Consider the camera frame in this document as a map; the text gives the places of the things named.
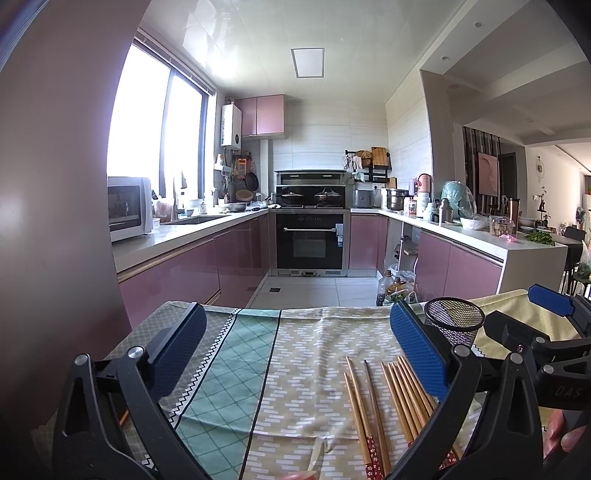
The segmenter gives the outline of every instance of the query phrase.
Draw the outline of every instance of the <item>microwave oven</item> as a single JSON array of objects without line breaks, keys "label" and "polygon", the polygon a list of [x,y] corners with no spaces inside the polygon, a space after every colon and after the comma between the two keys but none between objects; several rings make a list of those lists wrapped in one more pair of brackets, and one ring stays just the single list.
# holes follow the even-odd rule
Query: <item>microwave oven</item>
[{"label": "microwave oven", "polygon": [[146,177],[107,177],[111,241],[152,231],[152,187]]}]

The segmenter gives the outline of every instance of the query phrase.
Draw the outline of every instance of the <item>plastic bag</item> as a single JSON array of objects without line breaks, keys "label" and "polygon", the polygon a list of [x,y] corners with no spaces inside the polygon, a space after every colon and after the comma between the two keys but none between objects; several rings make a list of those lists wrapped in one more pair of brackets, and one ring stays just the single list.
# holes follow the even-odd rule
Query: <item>plastic bag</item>
[{"label": "plastic bag", "polygon": [[591,276],[591,251],[583,242],[583,253],[579,261],[579,268],[577,269],[577,276],[580,278],[589,278]]}]

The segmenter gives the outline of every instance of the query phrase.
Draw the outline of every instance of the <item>blue gripper pad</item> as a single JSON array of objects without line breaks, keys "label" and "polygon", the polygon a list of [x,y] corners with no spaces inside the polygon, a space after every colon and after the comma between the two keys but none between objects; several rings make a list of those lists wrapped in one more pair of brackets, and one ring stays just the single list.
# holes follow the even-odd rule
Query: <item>blue gripper pad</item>
[{"label": "blue gripper pad", "polygon": [[147,346],[147,384],[154,401],[168,397],[173,392],[206,328],[205,309],[197,303],[192,303],[177,326],[165,329],[154,336]]},{"label": "blue gripper pad", "polygon": [[542,285],[532,285],[527,291],[527,298],[531,303],[535,303],[561,317],[566,317],[574,313],[574,307],[570,301],[570,297],[557,293]]},{"label": "blue gripper pad", "polygon": [[392,305],[390,328],[427,393],[440,401],[444,399],[447,395],[447,364],[427,337],[426,330],[435,330],[434,334],[440,335],[449,346],[445,337],[436,327],[424,325],[403,301]]}]

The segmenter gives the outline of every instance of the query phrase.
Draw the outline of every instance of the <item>pink wall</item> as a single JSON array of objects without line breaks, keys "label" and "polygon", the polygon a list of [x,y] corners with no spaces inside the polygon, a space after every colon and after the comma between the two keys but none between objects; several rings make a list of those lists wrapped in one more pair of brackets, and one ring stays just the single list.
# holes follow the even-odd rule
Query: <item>pink wall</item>
[{"label": "pink wall", "polygon": [[101,358],[130,330],[106,150],[149,3],[51,0],[0,72],[0,424],[16,433],[55,410],[75,354]]}]

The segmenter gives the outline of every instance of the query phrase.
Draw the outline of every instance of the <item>stove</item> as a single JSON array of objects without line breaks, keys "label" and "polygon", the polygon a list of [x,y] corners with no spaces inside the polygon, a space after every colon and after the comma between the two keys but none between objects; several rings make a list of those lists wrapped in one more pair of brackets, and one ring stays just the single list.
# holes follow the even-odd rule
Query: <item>stove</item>
[{"label": "stove", "polygon": [[349,266],[350,186],[344,170],[279,171],[271,216],[271,274],[345,277]]}]

